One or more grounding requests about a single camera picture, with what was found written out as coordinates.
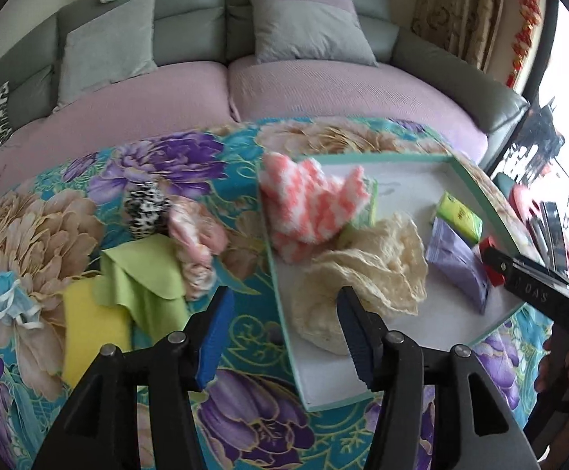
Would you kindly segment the red ring object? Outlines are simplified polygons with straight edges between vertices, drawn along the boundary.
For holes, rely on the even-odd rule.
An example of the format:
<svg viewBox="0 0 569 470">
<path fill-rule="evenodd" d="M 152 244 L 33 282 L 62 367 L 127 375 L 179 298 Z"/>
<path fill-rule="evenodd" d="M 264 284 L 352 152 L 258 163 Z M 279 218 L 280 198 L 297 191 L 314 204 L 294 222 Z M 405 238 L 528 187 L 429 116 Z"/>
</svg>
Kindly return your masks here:
<svg viewBox="0 0 569 470">
<path fill-rule="evenodd" d="M 483 238 L 475 247 L 474 253 L 481 260 L 484 271 L 486 272 L 486 277 L 493 287 L 503 286 L 505 283 L 505 277 L 500 272 L 498 268 L 498 263 L 495 260 L 496 256 L 490 251 L 491 249 L 496 249 L 497 243 L 495 239 L 489 235 Z"/>
</svg>

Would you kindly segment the purple wet wipes pack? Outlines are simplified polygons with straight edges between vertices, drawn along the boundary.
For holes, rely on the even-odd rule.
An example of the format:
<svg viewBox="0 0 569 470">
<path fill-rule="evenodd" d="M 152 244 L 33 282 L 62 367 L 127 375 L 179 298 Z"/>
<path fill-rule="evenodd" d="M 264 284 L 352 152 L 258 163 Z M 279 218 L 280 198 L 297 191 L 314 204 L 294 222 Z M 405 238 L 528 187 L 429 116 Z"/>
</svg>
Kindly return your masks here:
<svg viewBox="0 0 569 470">
<path fill-rule="evenodd" d="M 458 287 L 483 315 L 487 307 L 490 283 L 482 260 L 467 243 L 439 217 L 432 224 L 426 259 L 454 286 Z"/>
</svg>

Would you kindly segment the green tissue pack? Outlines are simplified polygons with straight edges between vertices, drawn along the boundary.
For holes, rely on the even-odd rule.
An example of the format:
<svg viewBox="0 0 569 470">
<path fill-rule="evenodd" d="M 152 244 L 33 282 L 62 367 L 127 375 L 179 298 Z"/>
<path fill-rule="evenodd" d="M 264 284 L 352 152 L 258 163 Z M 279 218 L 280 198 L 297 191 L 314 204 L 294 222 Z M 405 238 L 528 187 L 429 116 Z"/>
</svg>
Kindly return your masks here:
<svg viewBox="0 0 569 470">
<path fill-rule="evenodd" d="M 481 241 L 484 227 L 481 217 L 449 192 L 439 199 L 434 217 L 445 221 L 470 246 Z"/>
<path fill-rule="evenodd" d="M 369 200 L 358 214 L 347 224 L 347 229 L 373 227 L 376 221 L 378 183 L 374 178 L 364 177 L 364 186 L 369 194 Z"/>
</svg>

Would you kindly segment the yellow sponge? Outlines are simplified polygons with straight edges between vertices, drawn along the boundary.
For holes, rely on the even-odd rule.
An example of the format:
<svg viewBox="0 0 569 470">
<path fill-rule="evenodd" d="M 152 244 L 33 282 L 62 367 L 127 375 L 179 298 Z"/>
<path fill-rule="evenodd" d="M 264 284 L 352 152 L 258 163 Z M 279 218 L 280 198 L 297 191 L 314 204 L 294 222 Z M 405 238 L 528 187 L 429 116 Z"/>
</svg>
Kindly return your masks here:
<svg viewBox="0 0 569 470">
<path fill-rule="evenodd" d="M 75 388 L 105 344 L 131 351 L 131 316 L 126 308 L 98 304 L 95 292 L 104 279 L 76 280 L 63 290 L 66 336 L 62 380 Z"/>
</svg>

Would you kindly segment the cream lace cloth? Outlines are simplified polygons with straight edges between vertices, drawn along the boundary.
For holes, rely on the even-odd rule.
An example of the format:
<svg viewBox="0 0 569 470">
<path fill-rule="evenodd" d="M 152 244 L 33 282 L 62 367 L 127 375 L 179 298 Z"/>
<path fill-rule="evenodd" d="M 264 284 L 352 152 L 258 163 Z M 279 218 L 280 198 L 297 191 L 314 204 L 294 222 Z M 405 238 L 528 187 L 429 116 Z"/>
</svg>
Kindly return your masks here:
<svg viewBox="0 0 569 470">
<path fill-rule="evenodd" d="M 292 325 L 307 342 L 346 355 L 338 320 L 341 288 L 355 290 L 363 308 L 384 320 L 416 316 L 427 298 L 428 263 L 415 222 L 395 212 L 373 227 L 353 229 L 334 250 L 312 259 L 291 293 Z"/>
</svg>

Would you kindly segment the green microfiber cloth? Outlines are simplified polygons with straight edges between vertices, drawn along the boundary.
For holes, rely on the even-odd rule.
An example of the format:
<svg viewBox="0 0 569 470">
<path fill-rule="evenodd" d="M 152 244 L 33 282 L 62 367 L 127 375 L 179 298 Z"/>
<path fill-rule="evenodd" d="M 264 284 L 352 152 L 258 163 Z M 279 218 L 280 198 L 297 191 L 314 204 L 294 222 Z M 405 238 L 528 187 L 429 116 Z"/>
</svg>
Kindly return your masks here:
<svg viewBox="0 0 569 470">
<path fill-rule="evenodd" d="M 182 331 L 190 317 L 180 265 L 164 235 L 106 248 L 92 295 L 103 307 L 122 307 L 153 342 Z"/>
</svg>

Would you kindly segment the blue face mask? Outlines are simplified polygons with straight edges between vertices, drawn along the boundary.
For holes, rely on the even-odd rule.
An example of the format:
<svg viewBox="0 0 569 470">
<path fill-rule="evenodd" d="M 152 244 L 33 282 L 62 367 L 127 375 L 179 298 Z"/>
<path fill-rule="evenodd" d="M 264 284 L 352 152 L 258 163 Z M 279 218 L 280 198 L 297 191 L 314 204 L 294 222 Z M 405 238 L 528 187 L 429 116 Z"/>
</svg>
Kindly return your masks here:
<svg viewBox="0 0 569 470">
<path fill-rule="evenodd" d="M 25 293 L 15 273 L 0 273 L 0 323 L 26 330 L 41 329 L 40 312 L 41 305 Z"/>
</svg>

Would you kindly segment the pink white fluffy cloth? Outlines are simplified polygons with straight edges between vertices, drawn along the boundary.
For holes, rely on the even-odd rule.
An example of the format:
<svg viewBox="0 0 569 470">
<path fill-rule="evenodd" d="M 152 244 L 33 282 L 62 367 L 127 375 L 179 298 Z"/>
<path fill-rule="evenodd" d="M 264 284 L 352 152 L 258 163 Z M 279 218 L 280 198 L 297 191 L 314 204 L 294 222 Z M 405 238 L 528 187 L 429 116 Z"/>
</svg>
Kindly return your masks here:
<svg viewBox="0 0 569 470">
<path fill-rule="evenodd" d="M 262 156 L 259 184 L 272 245 L 289 264 L 334 238 L 371 200 L 362 166 L 334 176 L 313 158 L 297 163 L 276 152 Z"/>
</svg>

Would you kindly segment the pink satin scrunchie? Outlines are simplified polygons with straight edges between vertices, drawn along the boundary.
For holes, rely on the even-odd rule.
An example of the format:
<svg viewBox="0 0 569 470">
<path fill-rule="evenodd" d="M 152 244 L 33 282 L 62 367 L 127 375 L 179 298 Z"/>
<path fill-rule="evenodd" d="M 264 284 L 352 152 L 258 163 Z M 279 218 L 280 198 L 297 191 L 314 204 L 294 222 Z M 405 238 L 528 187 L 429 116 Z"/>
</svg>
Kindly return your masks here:
<svg viewBox="0 0 569 470">
<path fill-rule="evenodd" d="M 196 301 L 216 282 L 213 259 L 226 250 L 227 233 L 205 205 L 185 196 L 170 197 L 168 233 L 180 262 L 185 298 Z"/>
</svg>

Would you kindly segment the leopard print scrunchie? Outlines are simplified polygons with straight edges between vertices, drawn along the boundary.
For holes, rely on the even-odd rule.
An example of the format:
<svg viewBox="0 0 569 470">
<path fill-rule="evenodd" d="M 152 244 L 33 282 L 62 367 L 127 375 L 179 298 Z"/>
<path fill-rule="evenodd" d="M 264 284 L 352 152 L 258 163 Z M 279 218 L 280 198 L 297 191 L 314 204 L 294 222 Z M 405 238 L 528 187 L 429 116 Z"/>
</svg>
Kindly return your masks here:
<svg viewBox="0 0 569 470">
<path fill-rule="evenodd" d="M 156 181 L 131 184 L 122 201 L 124 218 L 134 240 L 168 235 L 170 199 Z"/>
</svg>

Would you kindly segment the teal shallow box tray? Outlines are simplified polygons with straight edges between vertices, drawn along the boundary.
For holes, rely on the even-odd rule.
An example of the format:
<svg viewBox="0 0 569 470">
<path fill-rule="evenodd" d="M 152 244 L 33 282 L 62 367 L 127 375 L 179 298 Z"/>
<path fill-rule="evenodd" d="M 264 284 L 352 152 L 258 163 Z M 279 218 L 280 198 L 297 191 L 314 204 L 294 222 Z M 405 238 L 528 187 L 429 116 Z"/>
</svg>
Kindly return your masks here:
<svg viewBox="0 0 569 470">
<path fill-rule="evenodd" d="M 487 286 L 484 304 L 477 304 L 427 260 L 434 209 L 446 194 L 482 220 L 496 246 L 517 251 L 511 226 L 459 159 L 384 153 L 315 161 L 328 179 L 361 173 L 371 199 L 359 221 L 301 259 L 286 262 L 278 250 L 268 250 L 284 341 L 306 410 L 333 410 L 371 394 L 339 326 L 335 298 L 343 286 L 352 286 L 364 309 L 389 329 L 436 350 L 480 341 L 521 307 L 502 286 Z"/>
</svg>

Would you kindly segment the floral blanket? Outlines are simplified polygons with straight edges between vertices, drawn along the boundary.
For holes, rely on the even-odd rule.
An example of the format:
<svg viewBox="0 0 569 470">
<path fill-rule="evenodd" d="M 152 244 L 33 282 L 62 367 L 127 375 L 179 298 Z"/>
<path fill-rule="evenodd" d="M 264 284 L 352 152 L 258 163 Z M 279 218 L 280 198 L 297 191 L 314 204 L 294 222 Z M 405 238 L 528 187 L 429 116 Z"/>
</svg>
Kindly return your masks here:
<svg viewBox="0 0 569 470">
<path fill-rule="evenodd" d="M 231 248 L 216 261 L 223 283 L 236 292 L 238 315 L 231 346 L 207 392 L 191 396 L 209 469 L 362 469 L 380 413 L 380 396 L 357 404 L 307 413 L 294 392 L 293 374 L 277 322 L 273 281 L 268 272 L 258 202 L 256 163 L 264 151 L 286 155 L 350 152 L 450 154 L 449 142 L 432 128 L 376 118 L 262 120 L 209 130 L 189 130 L 106 148 L 40 173 L 32 184 L 7 192 L 0 201 L 0 238 L 22 219 L 35 199 L 52 214 L 67 205 L 48 205 L 64 190 L 92 202 L 104 235 L 87 257 L 96 268 L 101 249 L 128 242 L 122 197 L 134 174 L 168 181 L 172 193 L 196 194 L 227 230 Z M 551 320 L 528 305 L 477 341 L 474 351 L 523 428 L 536 404 L 533 382 Z M 41 376 L 59 392 L 47 399 L 25 385 L 28 364 L 18 364 L 13 335 L 0 335 L 0 461 L 8 469 L 31 469 L 33 459 L 70 392 L 58 374 Z M 242 400 L 248 417 L 225 414 L 220 399 Z"/>
</svg>

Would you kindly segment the patterned curtain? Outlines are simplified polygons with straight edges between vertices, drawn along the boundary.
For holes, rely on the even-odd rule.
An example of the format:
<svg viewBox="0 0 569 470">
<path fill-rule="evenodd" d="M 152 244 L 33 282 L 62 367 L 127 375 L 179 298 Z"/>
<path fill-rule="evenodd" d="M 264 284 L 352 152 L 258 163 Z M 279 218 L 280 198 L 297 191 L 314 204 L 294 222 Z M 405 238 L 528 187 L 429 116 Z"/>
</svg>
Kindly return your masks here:
<svg viewBox="0 0 569 470">
<path fill-rule="evenodd" d="M 493 55 L 504 0 L 416 0 L 411 31 L 484 71 Z"/>
</svg>

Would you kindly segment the red hanging decoration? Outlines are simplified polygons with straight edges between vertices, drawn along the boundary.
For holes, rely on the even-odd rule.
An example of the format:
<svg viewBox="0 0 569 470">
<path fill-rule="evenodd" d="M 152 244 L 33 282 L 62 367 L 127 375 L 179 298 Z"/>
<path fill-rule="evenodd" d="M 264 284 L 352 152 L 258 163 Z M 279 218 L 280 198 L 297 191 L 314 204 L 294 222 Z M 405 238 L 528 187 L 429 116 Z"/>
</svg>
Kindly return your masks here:
<svg viewBox="0 0 569 470">
<path fill-rule="evenodd" d="M 518 0 L 520 28 L 514 35 L 511 43 L 513 59 L 511 60 L 511 71 L 506 79 L 508 88 L 515 88 L 519 79 L 526 57 L 533 49 L 533 37 L 535 30 L 541 25 L 544 12 L 541 10 L 541 0 Z"/>
</svg>

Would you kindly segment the grey and pink cushion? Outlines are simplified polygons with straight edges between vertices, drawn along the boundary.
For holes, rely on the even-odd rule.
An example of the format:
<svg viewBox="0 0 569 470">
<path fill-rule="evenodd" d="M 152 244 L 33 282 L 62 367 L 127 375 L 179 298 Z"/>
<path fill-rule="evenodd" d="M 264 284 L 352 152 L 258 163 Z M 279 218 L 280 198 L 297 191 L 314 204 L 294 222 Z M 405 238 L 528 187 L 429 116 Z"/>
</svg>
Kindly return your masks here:
<svg viewBox="0 0 569 470">
<path fill-rule="evenodd" d="M 353 0 L 250 2 L 259 64 L 295 60 L 377 64 Z"/>
</svg>

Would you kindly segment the pink sofa seat cover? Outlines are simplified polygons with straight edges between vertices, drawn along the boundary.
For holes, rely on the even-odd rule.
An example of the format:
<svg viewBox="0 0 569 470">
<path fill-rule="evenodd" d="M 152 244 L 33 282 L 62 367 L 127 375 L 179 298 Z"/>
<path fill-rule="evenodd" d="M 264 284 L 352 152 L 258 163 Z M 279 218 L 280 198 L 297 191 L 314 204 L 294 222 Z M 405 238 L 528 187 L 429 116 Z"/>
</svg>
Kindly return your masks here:
<svg viewBox="0 0 569 470">
<path fill-rule="evenodd" d="M 429 125 L 480 161 L 486 136 L 456 102 L 396 67 L 243 57 L 229 67 L 197 61 L 88 94 L 16 130 L 0 148 L 0 195 L 43 170 L 133 140 L 235 121 L 381 117 Z"/>
</svg>

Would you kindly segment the grey cushion left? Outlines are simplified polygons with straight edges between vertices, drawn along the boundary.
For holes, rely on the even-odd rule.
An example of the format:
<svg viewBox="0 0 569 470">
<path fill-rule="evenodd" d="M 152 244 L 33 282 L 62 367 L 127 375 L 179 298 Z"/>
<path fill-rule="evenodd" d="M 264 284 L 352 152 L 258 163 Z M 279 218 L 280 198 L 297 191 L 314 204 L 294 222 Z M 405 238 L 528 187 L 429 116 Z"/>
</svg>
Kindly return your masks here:
<svg viewBox="0 0 569 470">
<path fill-rule="evenodd" d="M 58 112 L 86 94 L 157 69 L 156 0 L 131 0 L 71 31 L 58 80 Z"/>
</svg>

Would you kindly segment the grey sofa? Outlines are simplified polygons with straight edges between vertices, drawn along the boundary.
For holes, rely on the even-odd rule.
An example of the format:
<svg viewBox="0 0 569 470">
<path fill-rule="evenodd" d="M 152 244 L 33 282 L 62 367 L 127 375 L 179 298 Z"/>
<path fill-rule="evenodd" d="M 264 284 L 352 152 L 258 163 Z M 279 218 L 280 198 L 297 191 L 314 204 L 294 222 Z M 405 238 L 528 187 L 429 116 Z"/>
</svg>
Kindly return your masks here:
<svg viewBox="0 0 569 470">
<path fill-rule="evenodd" d="M 528 103 L 474 66 L 401 29 L 394 0 L 353 0 L 377 61 L 431 85 L 467 112 L 481 132 L 508 130 Z M 9 85 L 14 127 L 50 115 L 58 103 L 58 78 L 68 34 L 113 10 L 99 0 L 70 2 L 0 54 L 0 86 Z M 230 64 L 253 54 L 250 0 L 156 0 L 153 57 L 159 66 L 185 61 Z"/>
</svg>

